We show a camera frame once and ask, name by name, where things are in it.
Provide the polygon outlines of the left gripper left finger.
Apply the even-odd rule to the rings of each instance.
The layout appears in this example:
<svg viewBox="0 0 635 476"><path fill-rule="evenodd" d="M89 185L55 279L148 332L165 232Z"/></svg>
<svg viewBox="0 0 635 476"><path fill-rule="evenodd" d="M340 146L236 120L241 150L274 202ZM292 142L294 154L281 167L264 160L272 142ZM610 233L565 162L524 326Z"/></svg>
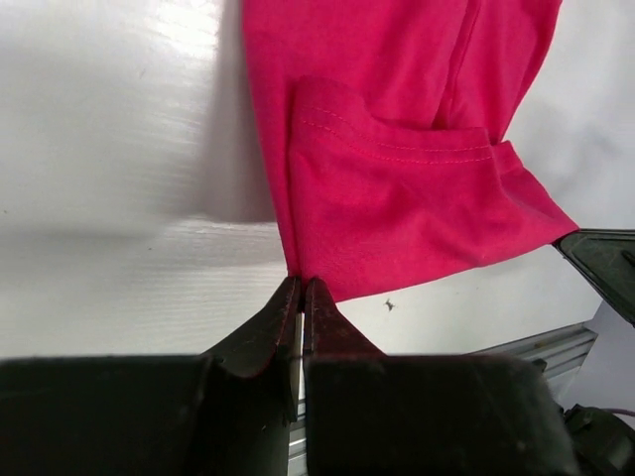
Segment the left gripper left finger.
<svg viewBox="0 0 635 476"><path fill-rule="evenodd" d="M197 355L6 359L5 475L284 475L302 284Z"/></svg>

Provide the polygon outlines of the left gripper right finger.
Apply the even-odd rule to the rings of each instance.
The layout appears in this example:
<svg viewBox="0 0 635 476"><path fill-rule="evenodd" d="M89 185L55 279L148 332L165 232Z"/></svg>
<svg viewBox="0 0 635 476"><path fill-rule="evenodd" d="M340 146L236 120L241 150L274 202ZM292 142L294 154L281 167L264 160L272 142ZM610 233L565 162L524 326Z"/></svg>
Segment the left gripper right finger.
<svg viewBox="0 0 635 476"><path fill-rule="evenodd" d="M575 475L538 367L494 354L391 356L305 294L307 468L312 475Z"/></svg>

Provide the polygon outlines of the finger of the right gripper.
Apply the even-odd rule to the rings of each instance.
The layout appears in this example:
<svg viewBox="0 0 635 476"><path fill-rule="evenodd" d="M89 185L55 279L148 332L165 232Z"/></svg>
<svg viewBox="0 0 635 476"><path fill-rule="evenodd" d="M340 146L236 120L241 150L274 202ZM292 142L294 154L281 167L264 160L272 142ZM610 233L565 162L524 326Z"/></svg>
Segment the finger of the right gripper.
<svg viewBox="0 0 635 476"><path fill-rule="evenodd" d="M634 231L580 229L553 243L629 324L634 324Z"/></svg>

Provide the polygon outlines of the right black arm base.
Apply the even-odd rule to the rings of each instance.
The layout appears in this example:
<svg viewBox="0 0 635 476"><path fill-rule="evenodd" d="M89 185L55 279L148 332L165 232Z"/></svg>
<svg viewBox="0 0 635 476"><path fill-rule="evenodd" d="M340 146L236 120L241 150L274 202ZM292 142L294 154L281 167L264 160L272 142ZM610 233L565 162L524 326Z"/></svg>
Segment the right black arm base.
<svg viewBox="0 0 635 476"><path fill-rule="evenodd" d="M634 428L614 412L574 405L562 410L582 475L634 475Z"/></svg>

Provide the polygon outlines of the pink t shirt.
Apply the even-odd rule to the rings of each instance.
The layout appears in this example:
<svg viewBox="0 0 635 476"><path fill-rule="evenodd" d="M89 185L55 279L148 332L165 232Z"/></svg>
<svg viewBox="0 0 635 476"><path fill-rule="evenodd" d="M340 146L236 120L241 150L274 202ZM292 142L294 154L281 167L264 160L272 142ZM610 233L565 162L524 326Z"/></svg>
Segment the pink t shirt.
<svg viewBox="0 0 635 476"><path fill-rule="evenodd" d="M336 300L576 231L505 138L557 1L246 1L250 92L287 269Z"/></svg>

